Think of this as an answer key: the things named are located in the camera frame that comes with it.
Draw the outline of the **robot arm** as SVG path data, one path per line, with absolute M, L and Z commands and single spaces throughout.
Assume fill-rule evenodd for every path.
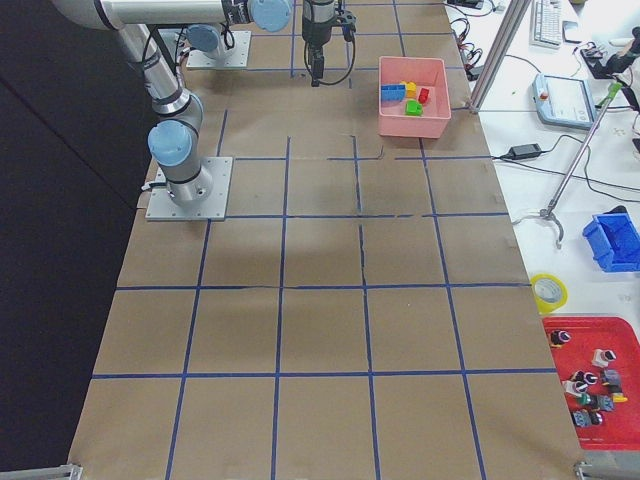
M 235 37 L 220 25 L 191 24 L 186 27 L 184 34 L 192 49 L 209 58 L 221 59 L 235 48 Z
M 148 147 L 159 179 L 145 185 L 151 220 L 222 220 L 233 167 L 230 157 L 203 157 L 198 140 L 204 116 L 200 99 L 185 85 L 183 58 L 201 53 L 212 67 L 226 69 L 248 48 L 249 32 L 234 44 L 224 28 L 255 24 L 275 33 L 289 24 L 290 1 L 57 1 L 55 8 L 72 22 L 109 30 L 141 74 L 159 123 Z

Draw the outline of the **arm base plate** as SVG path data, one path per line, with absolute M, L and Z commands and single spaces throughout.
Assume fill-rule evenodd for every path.
M 168 182 L 157 169 L 146 219 L 149 221 L 224 221 L 233 169 L 232 157 L 202 157 L 199 175 L 189 183 Z
M 217 48 L 204 52 L 192 50 L 189 53 L 186 67 L 189 70 L 244 70 L 248 66 L 249 49 L 251 43 L 250 31 L 235 31 L 233 33 L 234 47 L 227 49 L 222 37 L 219 38 Z

